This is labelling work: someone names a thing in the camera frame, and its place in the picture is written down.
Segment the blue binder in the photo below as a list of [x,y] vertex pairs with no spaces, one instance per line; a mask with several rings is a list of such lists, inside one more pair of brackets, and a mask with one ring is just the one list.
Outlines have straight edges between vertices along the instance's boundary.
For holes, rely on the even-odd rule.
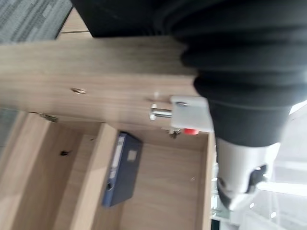
[[121,132],[115,147],[102,205],[111,207],[133,196],[140,165],[142,142]]

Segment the screw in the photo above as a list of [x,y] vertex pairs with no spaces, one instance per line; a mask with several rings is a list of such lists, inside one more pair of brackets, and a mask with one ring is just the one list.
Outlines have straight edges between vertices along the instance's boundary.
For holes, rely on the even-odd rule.
[[86,94],[86,91],[83,89],[71,88],[71,91],[73,91],[76,94]]
[[187,107],[187,106],[189,106],[189,104],[186,103],[186,102],[176,102],[176,105],[181,106],[181,107]]

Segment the red button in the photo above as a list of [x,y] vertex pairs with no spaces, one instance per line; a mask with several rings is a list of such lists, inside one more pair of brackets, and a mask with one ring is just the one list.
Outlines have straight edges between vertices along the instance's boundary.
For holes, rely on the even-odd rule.
[[196,129],[190,129],[190,128],[184,129],[184,134],[187,134],[187,135],[197,135],[198,133],[199,131]]

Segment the gray carpet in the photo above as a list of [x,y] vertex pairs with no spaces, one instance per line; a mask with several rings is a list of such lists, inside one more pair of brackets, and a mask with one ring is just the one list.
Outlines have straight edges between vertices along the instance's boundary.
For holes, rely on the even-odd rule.
[[0,44],[55,39],[70,0],[0,0]]

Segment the wood grain surface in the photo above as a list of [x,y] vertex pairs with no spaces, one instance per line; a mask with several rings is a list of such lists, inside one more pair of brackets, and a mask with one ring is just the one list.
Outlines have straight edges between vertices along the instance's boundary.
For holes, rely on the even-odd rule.
[[[78,132],[94,136],[99,132],[101,124],[99,121],[58,115],[54,116],[58,118],[59,123],[75,129]],[[182,133],[176,139],[173,139],[166,130],[156,126],[124,123],[109,123],[109,125],[117,130],[128,132],[147,144],[198,151],[202,151],[207,146],[207,133],[203,132],[195,136]]]
[[[101,190],[100,197],[103,197],[104,192],[104,190]],[[100,200],[96,209],[92,230],[118,230],[125,203],[105,208],[102,207]]]
[[73,33],[61,33],[58,36],[58,40],[71,41],[71,40],[82,40],[92,38],[90,32],[73,32]]
[[80,31],[88,31],[88,29],[77,10],[73,8],[68,18],[66,19],[66,22],[64,23],[61,32],[73,33]]
[[145,144],[120,230],[193,230],[201,152]]
[[214,133],[209,133],[207,144],[201,155],[196,230],[208,230],[211,228],[211,179],[214,156],[216,156],[215,136]]
[[28,114],[0,181],[0,229],[11,230],[50,122]]
[[28,115],[27,112],[18,111],[18,115],[15,119],[14,125],[12,126],[12,129],[10,130],[10,134],[6,140],[6,146],[3,148],[3,151],[0,156],[0,181],[2,179],[2,176],[4,175],[4,171],[8,164],[8,160],[11,157],[12,150],[14,149],[16,141],[21,132],[21,129],[24,126],[24,121],[27,115]]
[[92,229],[97,207],[101,205],[101,193],[106,185],[117,137],[116,129],[107,124],[101,125],[73,215],[71,230]]
[[184,49],[162,36],[0,46],[6,54],[0,56],[0,104],[108,123],[168,126],[169,119],[150,121],[148,111],[154,102],[170,108],[171,95],[197,95],[196,73],[179,61]]
[[[82,135],[51,123],[23,193],[12,230],[51,230]],[[62,151],[67,156],[60,156]]]
[[83,135],[65,188],[53,230],[68,230],[77,205],[96,136]]

